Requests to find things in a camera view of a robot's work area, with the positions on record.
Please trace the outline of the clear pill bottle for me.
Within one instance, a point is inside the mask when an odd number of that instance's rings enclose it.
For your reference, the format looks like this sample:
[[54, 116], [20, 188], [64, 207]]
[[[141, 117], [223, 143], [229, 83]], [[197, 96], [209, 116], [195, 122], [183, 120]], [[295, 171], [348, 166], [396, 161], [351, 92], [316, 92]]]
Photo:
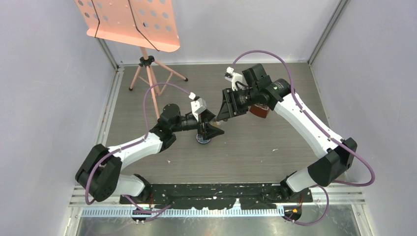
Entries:
[[221, 128], [221, 127], [222, 127], [222, 125], [223, 125], [225, 122], [224, 122], [224, 121], [222, 121], [222, 120], [218, 121], [218, 120], [216, 120], [216, 119], [213, 119], [210, 123], [211, 123], [211, 125], [212, 125], [212, 126], [214, 126], [214, 127]]

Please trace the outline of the blue round pill box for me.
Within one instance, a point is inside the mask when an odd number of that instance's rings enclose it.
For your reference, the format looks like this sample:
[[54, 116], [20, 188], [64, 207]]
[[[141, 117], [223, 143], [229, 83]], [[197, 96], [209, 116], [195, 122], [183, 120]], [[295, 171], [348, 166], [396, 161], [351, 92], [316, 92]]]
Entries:
[[206, 145], [211, 141], [210, 138], [207, 138], [202, 134], [196, 134], [196, 140], [199, 144], [202, 144], [202, 145]]

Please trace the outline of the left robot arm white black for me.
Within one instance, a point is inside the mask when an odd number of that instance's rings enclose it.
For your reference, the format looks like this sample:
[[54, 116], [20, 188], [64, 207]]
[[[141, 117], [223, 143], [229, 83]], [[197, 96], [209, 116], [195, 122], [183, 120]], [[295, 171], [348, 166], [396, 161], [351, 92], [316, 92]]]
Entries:
[[182, 115], [178, 105], [168, 104], [147, 134], [121, 146], [93, 146], [75, 180], [97, 202], [115, 194], [144, 204], [151, 199], [151, 184], [139, 174], [126, 176], [121, 171], [144, 157], [168, 149], [176, 141], [177, 132], [196, 130], [205, 142], [223, 135], [224, 130], [214, 124], [215, 115], [208, 109], [197, 115], [192, 112]]

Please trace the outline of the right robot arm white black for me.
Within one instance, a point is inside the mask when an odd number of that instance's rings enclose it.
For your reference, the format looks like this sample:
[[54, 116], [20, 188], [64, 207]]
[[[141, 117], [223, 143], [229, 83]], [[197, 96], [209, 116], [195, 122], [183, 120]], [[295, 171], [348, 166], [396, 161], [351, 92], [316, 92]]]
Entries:
[[316, 162], [280, 182], [284, 200], [293, 202], [302, 190], [313, 185], [328, 186], [351, 167], [354, 156], [346, 148], [356, 151], [356, 141], [343, 139], [310, 114], [299, 95], [291, 93], [286, 80], [273, 81], [260, 63], [240, 74], [228, 67], [225, 78], [232, 86], [222, 91], [218, 120], [244, 115], [254, 105], [265, 105], [291, 124], [318, 157]]

